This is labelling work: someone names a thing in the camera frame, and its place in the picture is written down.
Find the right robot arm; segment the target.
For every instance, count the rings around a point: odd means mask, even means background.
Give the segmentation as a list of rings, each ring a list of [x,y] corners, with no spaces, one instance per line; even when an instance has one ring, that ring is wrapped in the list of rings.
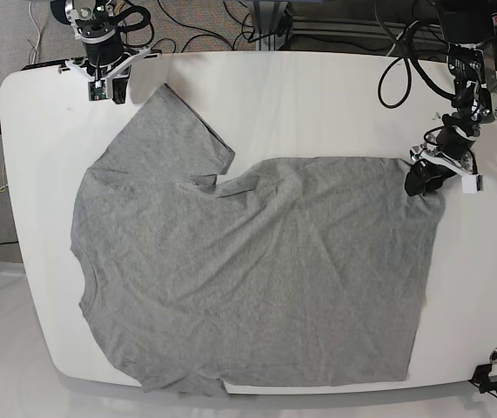
[[[64,3],[64,16],[85,56],[67,59],[61,68],[86,81],[92,102],[124,104],[132,64],[151,54],[155,37],[151,13],[131,1],[125,5],[119,8],[117,1]]]

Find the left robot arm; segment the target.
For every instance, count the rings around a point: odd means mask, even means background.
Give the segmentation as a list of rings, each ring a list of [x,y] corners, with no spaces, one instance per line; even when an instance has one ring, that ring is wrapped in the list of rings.
[[[434,192],[458,175],[462,190],[482,189],[473,145],[480,127],[497,119],[497,76],[494,62],[493,13],[487,1],[436,1],[436,19],[420,19],[406,36],[406,57],[426,85],[451,103],[454,113],[441,117],[441,125],[424,134],[413,147],[412,166],[406,175],[409,196]],[[417,30],[438,24],[447,43],[447,68],[454,92],[440,88],[424,71],[415,54]]]

